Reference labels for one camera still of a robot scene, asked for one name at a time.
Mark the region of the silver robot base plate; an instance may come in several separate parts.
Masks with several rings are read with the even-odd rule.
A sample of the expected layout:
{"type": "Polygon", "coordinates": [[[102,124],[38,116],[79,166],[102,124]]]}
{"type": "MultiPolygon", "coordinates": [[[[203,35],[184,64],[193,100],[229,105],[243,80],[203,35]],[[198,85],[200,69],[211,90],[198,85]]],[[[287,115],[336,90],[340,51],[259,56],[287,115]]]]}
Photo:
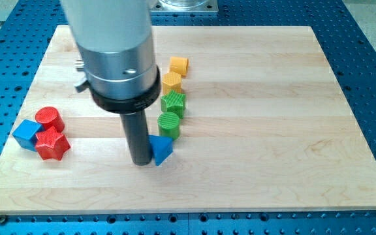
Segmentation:
{"type": "Polygon", "coordinates": [[[218,12],[218,0],[156,0],[151,12],[218,12]]]}

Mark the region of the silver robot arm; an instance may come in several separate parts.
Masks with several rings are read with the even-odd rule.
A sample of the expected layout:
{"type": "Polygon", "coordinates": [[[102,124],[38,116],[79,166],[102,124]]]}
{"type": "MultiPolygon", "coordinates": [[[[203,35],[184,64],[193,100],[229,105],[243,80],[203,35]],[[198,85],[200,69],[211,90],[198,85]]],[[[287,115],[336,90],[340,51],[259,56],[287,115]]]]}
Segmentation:
{"type": "Polygon", "coordinates": [[[84,78],[75,88],[89,89],[102,109],[139,112],[160,93],[149,1],[61,0],[82,58],[84,78]]]}

